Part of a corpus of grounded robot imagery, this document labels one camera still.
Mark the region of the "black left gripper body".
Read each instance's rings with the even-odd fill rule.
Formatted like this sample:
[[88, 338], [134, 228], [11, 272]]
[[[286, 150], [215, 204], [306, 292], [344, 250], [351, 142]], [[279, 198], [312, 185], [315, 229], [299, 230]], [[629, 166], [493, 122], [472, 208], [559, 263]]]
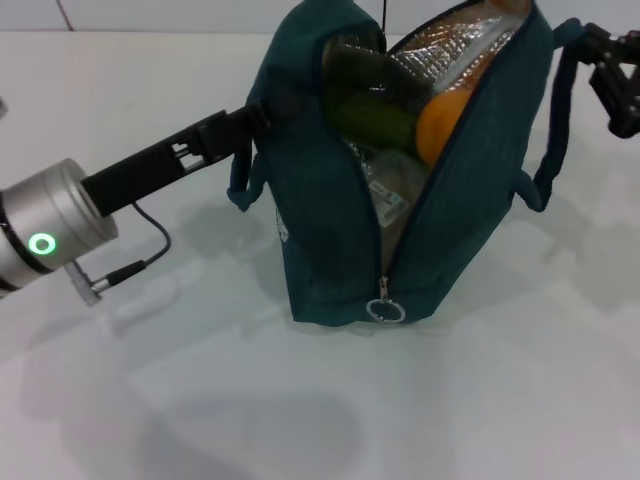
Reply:
[[206, 158], [202, 142], [191, 133], [177, 134], [107, 167], [82, 182], [102, 217], [107, 217], [187, 175], [181, 158]]

